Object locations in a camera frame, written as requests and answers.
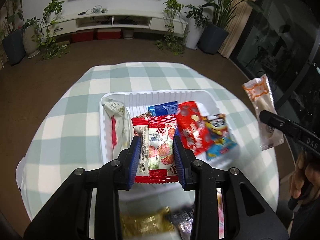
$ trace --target white tv cabinet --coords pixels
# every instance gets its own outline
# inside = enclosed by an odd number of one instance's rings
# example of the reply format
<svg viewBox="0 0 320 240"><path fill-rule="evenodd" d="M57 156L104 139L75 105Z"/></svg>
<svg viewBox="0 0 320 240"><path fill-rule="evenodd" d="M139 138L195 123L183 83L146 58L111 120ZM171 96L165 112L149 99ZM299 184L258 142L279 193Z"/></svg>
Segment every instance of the white tv cabinet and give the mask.
<svg viewBox="0 0 320 240"><path fill-rule="evenodd" d="M166 32L168 30L163 13L136 10L108 10L105 13L71 14L57 20L50 26L53 36L73 33L89 29L103 28L135 28ZM177 16L174 19L174 32L183 34L187 23Z"/></svg>

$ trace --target sliding glass door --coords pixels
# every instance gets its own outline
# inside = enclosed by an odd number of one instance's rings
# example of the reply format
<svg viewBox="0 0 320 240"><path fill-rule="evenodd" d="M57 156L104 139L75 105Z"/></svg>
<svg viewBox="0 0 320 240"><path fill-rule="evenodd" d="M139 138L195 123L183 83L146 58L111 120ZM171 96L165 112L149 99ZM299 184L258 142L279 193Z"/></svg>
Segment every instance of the sliding glass door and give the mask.
<svg viewBox="0 0 320 240"><path fill-rule="evenodd" d="M264 12L252 12L230 58L250 79L265 73L278 114L315 131L320 120L319 23L303 0L257 2ZM294 144L291 148L298 150Z"/></svg>

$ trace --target table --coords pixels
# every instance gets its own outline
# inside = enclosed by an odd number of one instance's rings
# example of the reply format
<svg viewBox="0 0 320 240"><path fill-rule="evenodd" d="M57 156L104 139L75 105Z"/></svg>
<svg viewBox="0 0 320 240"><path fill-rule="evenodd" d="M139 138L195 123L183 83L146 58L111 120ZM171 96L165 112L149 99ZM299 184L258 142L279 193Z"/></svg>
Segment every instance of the table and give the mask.
<svg viewBox="0 0 320 240"><path fill-rule="evenodd" d="M55 104L36 132L26 154L21 194L30 219L76 168L100 168L99 101L109 92L204 89L217 101L233 128L241 154L238 167L276 210L279 176L274 149L260 151L255 116L233 94L195 70L176 63L131 62L89 69ZM148 213L168 205L193 202L193 192L174 189L140 200L121 202L121 212ZM168 233L161 239L178 239Z"/></svg>

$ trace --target brown floor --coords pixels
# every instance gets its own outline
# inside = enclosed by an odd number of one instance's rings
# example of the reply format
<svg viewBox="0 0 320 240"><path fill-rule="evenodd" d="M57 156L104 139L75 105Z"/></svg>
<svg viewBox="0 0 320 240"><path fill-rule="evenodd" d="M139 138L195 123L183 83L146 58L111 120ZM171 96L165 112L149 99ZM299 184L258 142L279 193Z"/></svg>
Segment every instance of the brown floor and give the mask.
<svg viewBox="0 0 320 240"><path fill-rule="evenodd" d="M252 104L241 85L247 78L234 64L220 55L207 55L187 49L182 56L160 51L154 41L95 40L71 45L61 58L39 61L24 58L16 66L0 70L0 210L19 234L29 223L15 181L15 169L26 154L39 125L60 97L85 71L95 65L134 61L183 63L216 81L242 100ZM286 145L276 151L280 178L292 170Z"/></svg>

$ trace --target pink snack wrapper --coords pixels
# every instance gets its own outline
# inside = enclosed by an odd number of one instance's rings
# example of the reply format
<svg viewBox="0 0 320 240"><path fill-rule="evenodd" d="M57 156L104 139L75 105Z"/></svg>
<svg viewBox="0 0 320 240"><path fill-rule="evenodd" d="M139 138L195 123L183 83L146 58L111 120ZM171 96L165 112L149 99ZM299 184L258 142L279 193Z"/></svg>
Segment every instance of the pink snack wrapper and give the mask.
<svg viewBox="0 0 320 240"><path fill-rule="evenodd" d="M271 89L269 86L268 77L266 74L260 78L255 78L242 85L243 89L248 94L254 109L256 111L257 120L260 130L260 147L261 150L267 150L283 143L283 133L271 126L260 122L260 112L267 110L277 114L274 104Z"/></svg>

